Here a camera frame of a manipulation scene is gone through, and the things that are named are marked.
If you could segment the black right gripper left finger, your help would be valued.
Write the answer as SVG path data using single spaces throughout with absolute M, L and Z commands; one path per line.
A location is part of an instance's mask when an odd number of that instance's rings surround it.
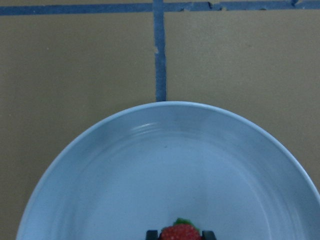
M 158 240 L 159 235 L 157 230 L 147 230 L 145 234 L 145 240 Z

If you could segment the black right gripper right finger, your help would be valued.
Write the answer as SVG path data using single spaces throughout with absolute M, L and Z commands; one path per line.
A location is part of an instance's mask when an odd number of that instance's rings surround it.
M 203 230 L 202 240 L 216 240 L 215 233 L 211 230 Z

